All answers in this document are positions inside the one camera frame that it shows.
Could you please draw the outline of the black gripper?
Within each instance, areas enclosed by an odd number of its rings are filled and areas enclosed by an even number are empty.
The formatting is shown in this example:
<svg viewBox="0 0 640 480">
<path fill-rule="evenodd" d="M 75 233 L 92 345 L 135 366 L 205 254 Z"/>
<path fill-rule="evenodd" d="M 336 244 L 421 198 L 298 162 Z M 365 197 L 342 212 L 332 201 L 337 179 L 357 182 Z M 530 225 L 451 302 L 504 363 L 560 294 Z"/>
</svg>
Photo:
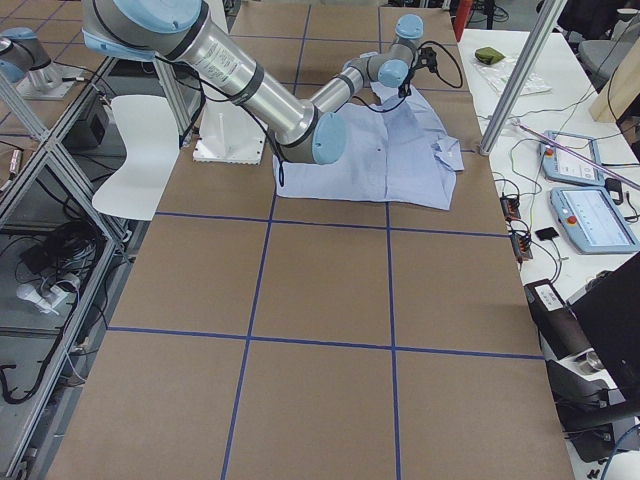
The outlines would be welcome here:
<svg viewBox="0 0 640 480">
<path fill-rule="evenodd" d="M 405 80 L 398 87 L 398 96 L 399 97 L 407 97 L 407 96 L 410 96 L 411 94 L 412 94 L 412 92 L 411 92 L 411 82 L 409 80 Z"/>
</svg>

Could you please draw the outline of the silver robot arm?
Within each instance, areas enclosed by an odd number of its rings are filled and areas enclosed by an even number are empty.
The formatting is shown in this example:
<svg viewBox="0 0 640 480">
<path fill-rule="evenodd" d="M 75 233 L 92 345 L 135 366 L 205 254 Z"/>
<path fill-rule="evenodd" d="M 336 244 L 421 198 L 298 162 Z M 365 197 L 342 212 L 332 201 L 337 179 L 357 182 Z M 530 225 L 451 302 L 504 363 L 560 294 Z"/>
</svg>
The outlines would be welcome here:
<svg viewBox="0 0 640 480">
<path fill-rule="evenodd" d="M 17 83 L 50 64 L 49 54 L 32 29 L 14 27 L 1 32 L 1 72 L 9 82 Z"/>
<path fill-rule="evenodd" d="M 406 84 L 424 24 L 402 16 L 388 51 L 349 61 L 310 99 L 296 98 L 212 19 L 204 1 L 85 1 L 86 46 L 106 56 L 189 65 L 226 99 L 265 122 L 277 151 L 296 163 L 332 164 L 343 154 L 347 127 L 338 110 L 366 84 Z"/>
</svg>

